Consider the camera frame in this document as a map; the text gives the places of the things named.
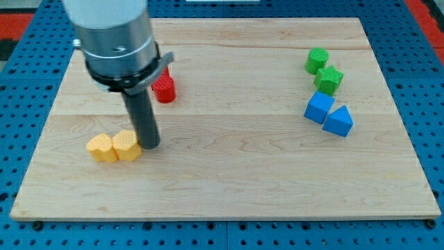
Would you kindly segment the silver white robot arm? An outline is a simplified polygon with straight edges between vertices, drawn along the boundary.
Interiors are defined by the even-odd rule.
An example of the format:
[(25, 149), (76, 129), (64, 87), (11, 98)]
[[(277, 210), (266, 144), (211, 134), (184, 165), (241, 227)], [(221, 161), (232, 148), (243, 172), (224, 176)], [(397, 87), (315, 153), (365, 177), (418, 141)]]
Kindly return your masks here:
[(173, 62), (160, 54), (146, 0), (62, 0), (77, 34), (73, 42), (91, 77), (110, 92), (136, 95)]

